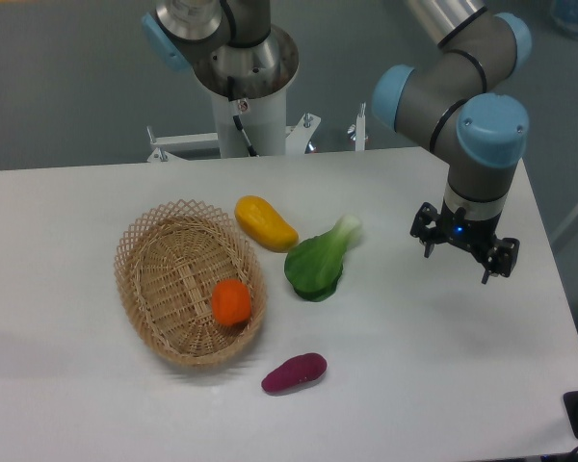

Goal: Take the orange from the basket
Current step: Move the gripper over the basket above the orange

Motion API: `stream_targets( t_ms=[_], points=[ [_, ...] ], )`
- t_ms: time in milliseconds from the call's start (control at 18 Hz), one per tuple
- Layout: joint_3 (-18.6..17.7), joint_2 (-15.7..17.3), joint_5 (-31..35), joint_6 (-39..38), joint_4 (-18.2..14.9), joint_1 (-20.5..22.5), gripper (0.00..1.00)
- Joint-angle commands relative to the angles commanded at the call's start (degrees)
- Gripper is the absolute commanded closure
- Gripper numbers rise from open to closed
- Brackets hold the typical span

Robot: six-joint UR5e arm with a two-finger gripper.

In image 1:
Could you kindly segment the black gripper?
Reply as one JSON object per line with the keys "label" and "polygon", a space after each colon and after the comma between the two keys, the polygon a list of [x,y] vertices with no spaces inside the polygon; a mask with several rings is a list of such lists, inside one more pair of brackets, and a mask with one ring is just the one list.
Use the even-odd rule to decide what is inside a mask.
{"label": "black gripper", "polygon": [[516,238],[499,239],[496,227],[501,211],[489,218],[474,217],[466,206],[452,206],[445,199],[441,214],[429,202],[418,209],[409,234],[424,246],[424,257],[429,258],[434,247],[450,244],[473,255],[484,267],[481,282],[486,284],[490,277],[509,277],[515,267],[520,241]]}

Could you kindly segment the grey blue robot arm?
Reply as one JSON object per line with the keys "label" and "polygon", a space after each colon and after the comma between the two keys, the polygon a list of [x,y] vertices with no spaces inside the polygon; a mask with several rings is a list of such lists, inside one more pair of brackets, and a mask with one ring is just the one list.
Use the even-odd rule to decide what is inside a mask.
{"label": "grey blue robot arm", "polygon": [[[425,72],[387,70],[373,115],[445,162],[440,208],[424,204],[411,235],[427,251],[450,244],[486,277],[507,277],[519,243],[496,227],[529,132],[515,99],[495,93],[532,50],[526,24],[481,1],[412,1],[409,9],[441,51]],[[192,70],[211,97],[223,157],[290,153],[286,91],[298,68],[293,39],[271,20],[267,1],[161,1],[142,19],[150,47],[175,70]]]}

